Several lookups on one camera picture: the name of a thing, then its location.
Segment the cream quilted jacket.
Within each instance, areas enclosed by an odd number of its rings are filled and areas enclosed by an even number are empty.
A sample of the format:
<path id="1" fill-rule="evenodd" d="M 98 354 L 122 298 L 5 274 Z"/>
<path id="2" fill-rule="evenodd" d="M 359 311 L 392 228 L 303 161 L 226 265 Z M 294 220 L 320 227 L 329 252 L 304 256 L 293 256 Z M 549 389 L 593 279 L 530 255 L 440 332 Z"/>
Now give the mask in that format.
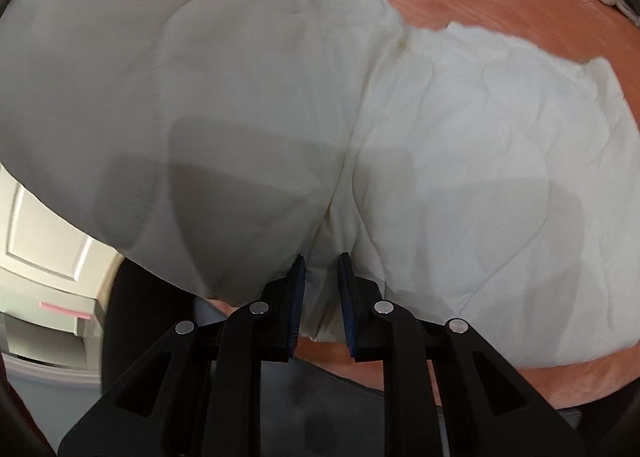
<path id="1" fill-rule="evenodd" d="M 302 255 L 322 341 L 344 252 L 518 367 L 639 340 L 639 131 L 604 58 L 387 0 L 11 0 L 1 161 L 203 297 L 253 301 Z"/>

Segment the white panel door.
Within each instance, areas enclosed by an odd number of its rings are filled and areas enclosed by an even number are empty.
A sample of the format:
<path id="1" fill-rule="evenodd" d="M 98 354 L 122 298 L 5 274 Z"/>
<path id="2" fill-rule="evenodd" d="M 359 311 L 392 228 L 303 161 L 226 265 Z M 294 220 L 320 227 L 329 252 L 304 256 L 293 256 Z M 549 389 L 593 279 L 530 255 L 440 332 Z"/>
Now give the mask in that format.
<path id="1" fill-rule="evenodd" d="M 120 263 L 1 173 L 1 355 L 53 447 L 101 395 L 104 315 Z"/>

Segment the orange plush bedspread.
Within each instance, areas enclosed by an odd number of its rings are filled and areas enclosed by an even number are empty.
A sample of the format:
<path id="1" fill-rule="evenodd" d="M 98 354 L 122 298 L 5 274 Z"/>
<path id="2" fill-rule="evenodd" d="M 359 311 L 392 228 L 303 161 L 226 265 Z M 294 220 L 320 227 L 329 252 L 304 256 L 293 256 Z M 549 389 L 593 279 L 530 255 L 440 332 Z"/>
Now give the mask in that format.
<path id="1" fill-rule="evenodd" d="M 639 35 L 593 0 L 217 0 L 209 295 L 310 265 L 304 353 L 349 252 L 460 317 L 554 406 L 639 375 Z"/>

